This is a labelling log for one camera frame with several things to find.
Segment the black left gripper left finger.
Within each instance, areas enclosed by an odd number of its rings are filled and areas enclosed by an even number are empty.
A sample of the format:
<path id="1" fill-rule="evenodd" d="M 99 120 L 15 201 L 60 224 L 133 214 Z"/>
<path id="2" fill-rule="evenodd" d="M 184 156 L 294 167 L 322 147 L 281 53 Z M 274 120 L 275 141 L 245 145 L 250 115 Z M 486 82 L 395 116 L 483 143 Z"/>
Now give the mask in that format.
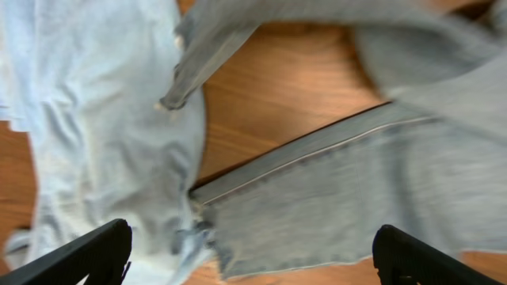
<path id="1" fill-rule="evenodd" d="M 121 285 L 132 228 L 117 218 L 1 277 L 1 285 Z"/>

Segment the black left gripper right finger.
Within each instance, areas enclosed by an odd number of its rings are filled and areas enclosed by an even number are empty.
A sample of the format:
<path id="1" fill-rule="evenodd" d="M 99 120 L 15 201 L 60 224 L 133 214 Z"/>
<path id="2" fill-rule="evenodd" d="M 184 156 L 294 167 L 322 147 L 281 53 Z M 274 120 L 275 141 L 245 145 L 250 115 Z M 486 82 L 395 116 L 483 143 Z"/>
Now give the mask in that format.
<path id="1" fill-rule="evenodd" d="M 382 285 L 501 285 L 392 225 L 377 231 L 372 257 Z"/>

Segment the blue denim jeans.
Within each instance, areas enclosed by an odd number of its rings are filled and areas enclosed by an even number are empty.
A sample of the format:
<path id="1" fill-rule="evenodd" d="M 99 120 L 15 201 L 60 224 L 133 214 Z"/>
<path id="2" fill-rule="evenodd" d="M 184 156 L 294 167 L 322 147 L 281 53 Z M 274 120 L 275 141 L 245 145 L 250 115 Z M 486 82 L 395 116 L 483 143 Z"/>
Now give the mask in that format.
<path id="1" fill-rule="evenodd" d="M 506 4 L 198 1 L 162 105 L 201 87 L 271 21 L 351 25 L 388 103 L 282 146 L 195 191 L 226 278 L 351 264 L 390 224 L 455 256 L 506 251 Z"/>

